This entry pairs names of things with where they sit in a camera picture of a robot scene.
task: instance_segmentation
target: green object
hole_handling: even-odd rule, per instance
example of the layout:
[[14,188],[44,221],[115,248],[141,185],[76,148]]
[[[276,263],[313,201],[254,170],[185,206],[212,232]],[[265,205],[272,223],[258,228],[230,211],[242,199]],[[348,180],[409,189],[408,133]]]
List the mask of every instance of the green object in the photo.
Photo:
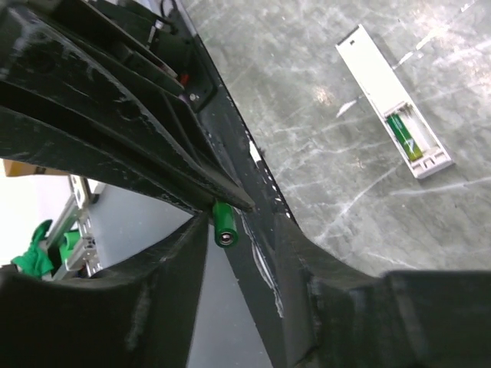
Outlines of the green object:
[[414,138],[407,131],[402,119],[396,113],[393,113],[387,118],[387,124],[396,135],[397,140],[401,144],[404,152],[407,154],[407,158],[410,161],[416,161],[423,157],[420,147],[414,142]]
[[48,255],[39,248],[39,242],[45,239],[52,222],[52,220],[46,220],[41,223],[32,235],[28,250],[23,255],[12,259],[12,263],[19,266],[22,273],[41,278],[53,269]]
[[237,244],[239,234],[232,206],[223,202],[215,203],[213,218],[215,220],[215,243],[222,248],[229,248]]
[[60,245],[60,258],[64,262],[65,259],[70,257],[74,246],[80,240],[80,232],[78,230],[73,230],[72,232],[65,232],[63,237],[63,242]]

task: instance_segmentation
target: marble surface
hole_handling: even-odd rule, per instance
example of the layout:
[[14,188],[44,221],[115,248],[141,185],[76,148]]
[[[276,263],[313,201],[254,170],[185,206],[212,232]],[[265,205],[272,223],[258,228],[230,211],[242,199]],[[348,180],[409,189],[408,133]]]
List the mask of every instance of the marble surface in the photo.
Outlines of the marble surface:
[[[185,0],[305,234],[368,274],[491,265],[491,2]],[[334,45],[362,24],[456,165],[414,179]]]

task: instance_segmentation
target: green cloth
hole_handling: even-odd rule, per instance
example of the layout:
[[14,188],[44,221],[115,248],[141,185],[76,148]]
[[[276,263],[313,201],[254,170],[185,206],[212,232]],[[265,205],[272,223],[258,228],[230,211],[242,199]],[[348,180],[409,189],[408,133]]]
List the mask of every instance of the green cloth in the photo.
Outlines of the green cloth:
[[32,235],[28,250],[23,255],[12,259],[12,263],[19,266],[23,273],[41,278],[54,268],[48,255],[39,248],[39,242],[45,239],[52,222],[53,220],[46,220],[40,224]]

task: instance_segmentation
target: white wall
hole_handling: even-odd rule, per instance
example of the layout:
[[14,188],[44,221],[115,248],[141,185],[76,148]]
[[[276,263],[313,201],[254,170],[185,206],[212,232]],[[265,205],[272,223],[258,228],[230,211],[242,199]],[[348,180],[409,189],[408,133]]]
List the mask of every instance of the white wall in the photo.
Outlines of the white wall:
[[0,265],[24,253],[36,226],[56,220],[69,195],[67,177],[7,178],[0,160]]

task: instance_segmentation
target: brown box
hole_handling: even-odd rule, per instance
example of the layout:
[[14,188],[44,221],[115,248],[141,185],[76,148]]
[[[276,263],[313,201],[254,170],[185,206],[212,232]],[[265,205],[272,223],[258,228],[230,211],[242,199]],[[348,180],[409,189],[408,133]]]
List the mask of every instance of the brown box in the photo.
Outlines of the brown box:
[[66,172],[56,169],[46,169],[40,166],[34,166],[29,163],[20,163],[19,161],[3,160],[5,167],[5,176],[26,176],[26,175],[68,175]]

